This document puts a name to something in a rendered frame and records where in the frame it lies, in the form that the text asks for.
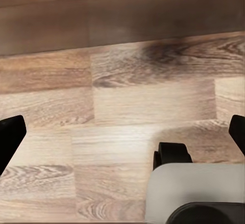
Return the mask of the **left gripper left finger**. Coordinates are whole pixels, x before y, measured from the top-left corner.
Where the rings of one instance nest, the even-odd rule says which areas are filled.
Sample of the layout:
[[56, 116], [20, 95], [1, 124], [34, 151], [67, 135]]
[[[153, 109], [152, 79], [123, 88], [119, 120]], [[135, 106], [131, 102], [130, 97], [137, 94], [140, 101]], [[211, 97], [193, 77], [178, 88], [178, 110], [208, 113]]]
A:
[[26, 134], [22, 115], [0, 120], [0, 177]]

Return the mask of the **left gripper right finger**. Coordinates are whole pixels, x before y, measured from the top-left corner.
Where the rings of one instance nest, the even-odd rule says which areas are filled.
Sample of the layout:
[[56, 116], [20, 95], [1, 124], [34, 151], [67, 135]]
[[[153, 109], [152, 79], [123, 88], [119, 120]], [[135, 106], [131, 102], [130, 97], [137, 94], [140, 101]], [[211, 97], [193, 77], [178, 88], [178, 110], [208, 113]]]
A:
[[229, 133], [245, 156], [245, 117], [233, 115], [229, 127]]

